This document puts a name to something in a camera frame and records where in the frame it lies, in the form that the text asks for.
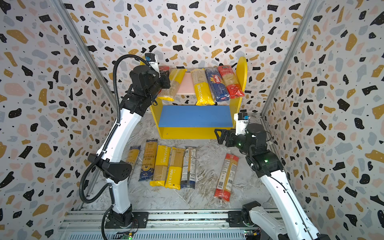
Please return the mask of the red spaghetti bag black label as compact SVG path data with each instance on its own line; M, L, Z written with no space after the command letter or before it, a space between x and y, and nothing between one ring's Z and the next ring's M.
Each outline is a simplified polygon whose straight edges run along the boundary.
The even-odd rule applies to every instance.
M168 66L160 66L159 67L160 75L169 77L170 75L170 67Z

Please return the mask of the plain yellow spaghetti bag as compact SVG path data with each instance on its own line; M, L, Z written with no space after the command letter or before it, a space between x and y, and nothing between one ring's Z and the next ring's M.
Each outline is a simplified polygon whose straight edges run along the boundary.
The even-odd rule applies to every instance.
M186 72L187 69L171 69L169 75L171 87L169 89L163 89L159 93L158 98L161 100L174 102Z

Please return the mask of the red spaghetti bag top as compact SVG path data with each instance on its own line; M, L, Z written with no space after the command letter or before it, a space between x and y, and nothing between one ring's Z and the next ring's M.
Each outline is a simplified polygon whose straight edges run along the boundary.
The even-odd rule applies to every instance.
M242 87L231 66L219 66L219 73L229 92L231 99L242 98L245 96Z

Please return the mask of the blue Barilla spaghetti bag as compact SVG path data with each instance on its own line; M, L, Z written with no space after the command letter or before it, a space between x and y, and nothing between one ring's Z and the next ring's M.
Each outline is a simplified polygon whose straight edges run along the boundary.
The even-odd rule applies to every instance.
M230 94L223 82L218 68L205 68L205 74L216 102L224 102L230 99Z

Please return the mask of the red clear spaghetti bag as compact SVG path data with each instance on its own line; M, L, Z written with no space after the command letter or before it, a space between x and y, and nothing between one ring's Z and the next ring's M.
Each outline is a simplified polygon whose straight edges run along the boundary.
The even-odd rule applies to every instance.
M214 194L215 198L229 202L233 187L233 181L236 175L239 158L232 154L226 154L218 184Z

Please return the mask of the clear white label spaghetti bag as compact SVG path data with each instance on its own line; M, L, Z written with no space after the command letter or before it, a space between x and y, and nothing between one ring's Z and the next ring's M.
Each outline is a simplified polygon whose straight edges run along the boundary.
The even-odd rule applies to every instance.
M192 188L196 186L196 153L195 147L187 147L184 153L181 188Z

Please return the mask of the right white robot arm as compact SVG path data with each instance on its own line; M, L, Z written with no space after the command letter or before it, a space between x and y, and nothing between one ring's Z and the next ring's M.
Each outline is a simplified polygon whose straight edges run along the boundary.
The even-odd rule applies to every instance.
M234 129L215 129L220 145L236 147L245 154L250 168L256 173L271 194L283 222L271 216L259 203L243 206L243 220L247 225L257 225L272 240L328 240L311 222L295 196L284 168L277 155L268 149L267 131L261 124L248 124L244 134L236 135Z

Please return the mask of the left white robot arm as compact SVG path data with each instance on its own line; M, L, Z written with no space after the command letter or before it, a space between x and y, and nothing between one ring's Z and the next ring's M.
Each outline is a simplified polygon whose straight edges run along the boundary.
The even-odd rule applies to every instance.
M103 190L109 189L112 206L107 211L110 221L126 227L133 220L129 200L128 180L132 165L124 161L126 144L147 109L156 101L163 89L170 88L169 75L159 67L136 66L130 72L132 84L127 94L117 100L117 118L102 148L90 154L92 167L99 168L107 180Z

